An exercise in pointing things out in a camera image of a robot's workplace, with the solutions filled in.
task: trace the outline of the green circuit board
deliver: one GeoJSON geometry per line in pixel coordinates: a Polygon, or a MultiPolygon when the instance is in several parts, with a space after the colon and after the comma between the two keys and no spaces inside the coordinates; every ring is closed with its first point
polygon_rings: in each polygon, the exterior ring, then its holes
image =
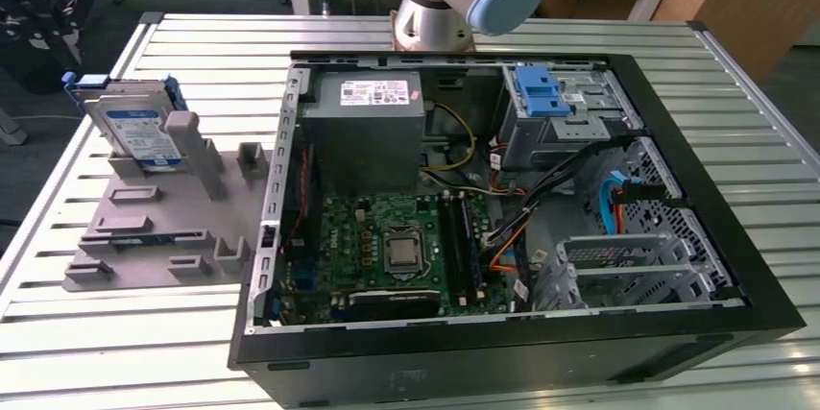
{"type": "MultiPolygon", "coordinates": [[[[503,312],[508,290],[500,278],[483,288],[484,298],[468,305],[450,299],[439,221],[439,196],[383,195],[356,198],[328,197],[322,209],[320,258],[316,285],[308,297],[308,322],[334,322],[327,294],[379,289],[427,289],[442,292],[440,316],[503,312]],[[420,236],[423,265],[412,275],[387,272],[387,241],[396,232],[420,236]]],[[[468,197],[471,225],[476,235],[490,230],[487,202],[468,197]]]]}

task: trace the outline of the blue drive bay latch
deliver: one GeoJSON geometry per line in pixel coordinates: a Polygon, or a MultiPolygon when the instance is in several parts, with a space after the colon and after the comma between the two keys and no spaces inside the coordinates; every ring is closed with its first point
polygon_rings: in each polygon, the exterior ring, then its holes
{"type": "Polygon", "coordinates": [[[544,66],[518,66],[515,85],[527,104],[531,117],[567,116],[572,109],[562,98],[562,83],[544,66]]]}

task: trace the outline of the floor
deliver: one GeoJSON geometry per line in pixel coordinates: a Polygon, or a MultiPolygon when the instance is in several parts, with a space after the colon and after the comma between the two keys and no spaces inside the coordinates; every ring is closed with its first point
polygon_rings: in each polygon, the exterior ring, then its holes
{"type": "MultiPolygon", "coordinates": [[[[143,12],[267,13],[288,14],[287,0],[98,0],[86,29],[82,48],[86,72],[108,73],[143,12]]],[[[330,0],[336,14],[350,13],[350,0],[330,0]]],[[[359,12],[372,13],[375,5],[367,0],[359,12]]],[[[396,8],[399,0],[382,0],[396,8]]],[[[820,48],[798,47],[778,65],[762,88],[778,104],[815,149],[820,149],[820,48]]],[[[63,153],[66,144],[80,123],[80,114],[62,93],[34,95],[27,92],[0,69],[0,107],[28,132],[23,146],[0,144],[0,222],[20,221],[31,207],[40,188],[63,153]]],[[[0,225],[0,254],[8,246],[16,229],[0,225]]]]}

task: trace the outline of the motherboard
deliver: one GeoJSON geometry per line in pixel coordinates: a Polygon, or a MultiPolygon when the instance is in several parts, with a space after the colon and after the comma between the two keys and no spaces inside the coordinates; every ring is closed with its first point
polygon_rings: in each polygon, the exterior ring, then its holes
{"type": "Polygon", "coordinates": [[[327,197],[319,259],[296,262],[291,273],[300,321],[507,312],[506,280],[482,268],[490,228],[480,195],[327,197]]]}

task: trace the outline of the hard drive label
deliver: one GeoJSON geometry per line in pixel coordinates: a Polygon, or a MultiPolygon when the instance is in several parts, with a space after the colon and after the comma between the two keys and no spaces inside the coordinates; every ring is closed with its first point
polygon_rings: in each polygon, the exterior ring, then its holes
{"type": "Polygon", "coordinates": [[[110,110],[110,127],[131,155],[144,165],[163,167],[180,163],[180,151],[162,131],[163,118],[156,110],[110,110]]]}

